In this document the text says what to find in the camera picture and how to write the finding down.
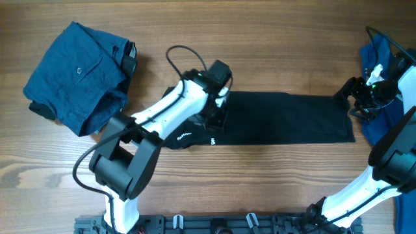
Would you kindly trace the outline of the black t-shirt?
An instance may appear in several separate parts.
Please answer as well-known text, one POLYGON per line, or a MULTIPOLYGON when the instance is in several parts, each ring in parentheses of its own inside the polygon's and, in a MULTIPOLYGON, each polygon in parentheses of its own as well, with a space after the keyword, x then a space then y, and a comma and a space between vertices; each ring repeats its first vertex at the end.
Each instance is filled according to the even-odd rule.
POLYGON ((349 103, 331 96, 232 91, 225 110, 193 116, 164 141, 171 150, 201 145, 354 142, 349 103))

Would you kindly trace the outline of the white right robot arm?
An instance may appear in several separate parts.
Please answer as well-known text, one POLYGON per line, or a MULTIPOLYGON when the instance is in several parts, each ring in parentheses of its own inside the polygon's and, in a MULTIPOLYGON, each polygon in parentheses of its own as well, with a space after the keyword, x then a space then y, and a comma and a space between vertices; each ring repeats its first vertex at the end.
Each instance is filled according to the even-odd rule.
POLYGON ((415 190, 415 50, 401 49, 383 79, 381 64, 368 79, 351 78, 336 97, 353 96, 365 117, 401 97, 403 117, 372 148, 368 167, 340 192, 311 204, 301 233, 346 233, 353 221, 389 198, 415 190))

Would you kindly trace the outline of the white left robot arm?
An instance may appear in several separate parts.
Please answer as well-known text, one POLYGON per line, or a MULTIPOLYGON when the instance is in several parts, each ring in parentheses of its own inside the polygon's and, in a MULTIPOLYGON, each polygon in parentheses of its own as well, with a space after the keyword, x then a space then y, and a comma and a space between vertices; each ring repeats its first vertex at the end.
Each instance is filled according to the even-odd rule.
POLYGON ((154 173, 163 142, 183 122, 221 131, 227 115, 228 65, 216 60, 207 71, 192 69, 150 108, 110 119, 89 169, 108 194, 99 233, 130 233, 139 212, 138 195, 154 173))

